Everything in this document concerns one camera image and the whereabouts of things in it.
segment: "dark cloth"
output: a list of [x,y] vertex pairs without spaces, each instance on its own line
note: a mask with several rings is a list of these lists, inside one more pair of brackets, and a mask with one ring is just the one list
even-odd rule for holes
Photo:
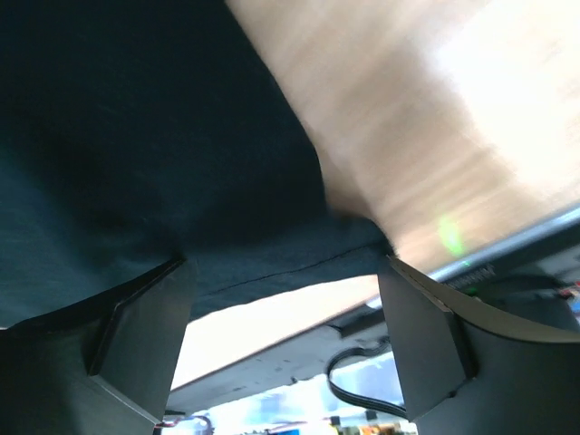
[[9,3],[0,326],[178,252],[198,268],[195,319],[374,273],[390,251],[329,212],[312,144],[222,2]]

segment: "table surface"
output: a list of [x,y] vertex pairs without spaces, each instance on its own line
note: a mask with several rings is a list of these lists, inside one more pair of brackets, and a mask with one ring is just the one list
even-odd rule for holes
[[[578,202],[580,3],[228,4],[316,147],[331,205],[372,218],[411,265],[435,270]],[[188,361],[181,379],[194,379],[376,293],[362,277],[212,314],[190,344],[236,322],[239,340],[224,339],[240,345],[191,365],[186,339],[178,373]],[[264,313],[284,327],[264,334],[251,320]]]

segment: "black fabric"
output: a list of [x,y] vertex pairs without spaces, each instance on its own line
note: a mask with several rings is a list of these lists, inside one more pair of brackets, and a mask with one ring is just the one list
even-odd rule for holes
[[329,213],[311,143],[224,4],[10,3],[0,326],[175,252],[197,262],[192,319],[375,272],[382,233]]

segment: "folded cloth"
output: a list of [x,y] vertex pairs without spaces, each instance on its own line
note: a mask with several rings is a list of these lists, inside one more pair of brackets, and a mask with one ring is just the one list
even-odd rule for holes
[[222,2],[11,2],[0,64],[0,326],[176,253],[198,269],[195,319],[374,273],[391,250],[329,212],[312,144]]

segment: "wooden tabletop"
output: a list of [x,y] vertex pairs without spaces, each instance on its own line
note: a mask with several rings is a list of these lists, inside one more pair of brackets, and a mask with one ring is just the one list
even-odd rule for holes
[[[580,199],[580,2],[230,0],[229,6],[316,147],[330,203],[374,219],[401,258],[420,270],[444,266]],[[189,345],[202,326],[217,331],[263,310],[296,314],[305,298],[321,307],[333,295],[330,311],[296,314],[278,323],[285,329],[264,336],[252,320],[237,320],[244,348],[214,354],[180,379],[215,370],[377,291],[369,277],[349,281],[349,291],[332,285],[191,324]],[[184,363],[185,349],[180,367],[192,367]]]

